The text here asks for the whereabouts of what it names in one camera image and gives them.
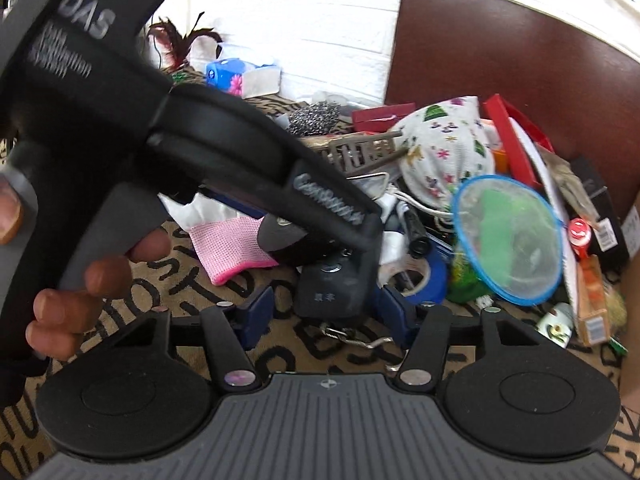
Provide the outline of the person's left hand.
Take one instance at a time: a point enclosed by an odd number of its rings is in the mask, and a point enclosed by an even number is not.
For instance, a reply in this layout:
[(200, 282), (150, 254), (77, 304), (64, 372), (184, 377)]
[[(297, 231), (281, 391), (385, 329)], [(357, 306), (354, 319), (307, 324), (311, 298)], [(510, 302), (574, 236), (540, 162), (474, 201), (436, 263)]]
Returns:
[(123, 202), (105, 209), (113, 188), (37, 168), (2, 171), (1, 369), (18, 382), (43, 358), (70, 358), (103, 301), (129, 292), (132, 264), (170, 251), (157, 197), (139, 192), (139, 212)]

